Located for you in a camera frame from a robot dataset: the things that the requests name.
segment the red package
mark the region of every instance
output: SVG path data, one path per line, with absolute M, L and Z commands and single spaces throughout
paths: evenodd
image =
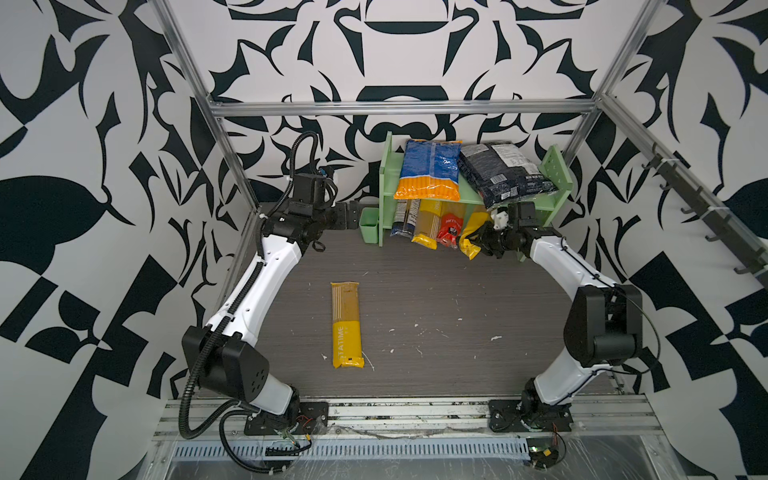
M 437 241 L 442 245 L 457 248 L 456 239 L 462 232 L 464 219 L 454 214 L 446 213 L 440 219 L 440 231 L 437 233 Z

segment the black and white patterned wall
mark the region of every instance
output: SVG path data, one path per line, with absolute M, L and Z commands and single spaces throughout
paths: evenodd
M 0 25 L 2 477 L 132 478 L 247 206 L 145 0 Z
M 758 236 L 768 238 L 768 4 L 670 0 L 616 88 L 620 101 Z M 768 475 L 768 293 L 603 116 L 571 166 L 554 225 L 603 273 L 644 291 L 660 364 L 645 392 L 688 473 Z M 640 359 L 657 342 L 645 329 Z
M 171 0 L 212 98 L 590 98 L 638 0 Z M 406 138 L 508 139 L 531 158 L 565 147 L 578 114 L 229 118 L 261 200 L 285 188 L 299 132 L 322 138 L 339 198 L 378 194 L 387 131 Z M 305 166 L 304 145 L 298 165 Z

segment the wooden table surface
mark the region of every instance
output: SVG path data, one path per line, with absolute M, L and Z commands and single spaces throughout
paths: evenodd
M 401 237 L 379 248 L 356 230 L 322 241 L 326 251 L 310 248 L 286 279 L 256 347 L 303 396 L 514 395 L 563 348 L 571 301 L 530 260 L 470 261 Z M 340 281 L 360 283 L 362 369 L 331 363 L 330 283 Z M 601 376 L 584 391 L 612 388 Z

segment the blue and orange package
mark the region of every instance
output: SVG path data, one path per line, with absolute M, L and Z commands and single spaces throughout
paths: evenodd
M 435 198 L 458 202 L 460 141 L 408 140 L 396 199 Z

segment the yellow package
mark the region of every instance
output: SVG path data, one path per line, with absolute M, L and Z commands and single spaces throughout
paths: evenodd
M 362 343 L 360 341 L 360 305 L 357 282 L 331 283 L 333 298 L 333 366 L 358 366 L 362 368 Z
M 458 246 L 462 249 L 462 252 L 467 257 L 469 257 L 470 260 L 475 258 L 475 256 L 480 253 L 480 247 L 467 240 L 467 236 L 470 233 L 474 233 L 478 228 L 482 227 L 482 225 L 490 219 L 491 215 L 489 215 L 488 212 L 476 211 L 469 218 L 469 222 L 467 222 L 467 226 L 464 229 L 464 233 L 462 233 L 462 238 L 459 240 Z
M 460 141 L 408 140 L 395 198 L 442 198 L 458 202 Z
M 437 250 L 437 233 L 440 231 L 441 213 L 442 202 L 440 200 L 422 200 L 419 205 L 419 216 L 416 218 L 416 229 L 411 241 Z

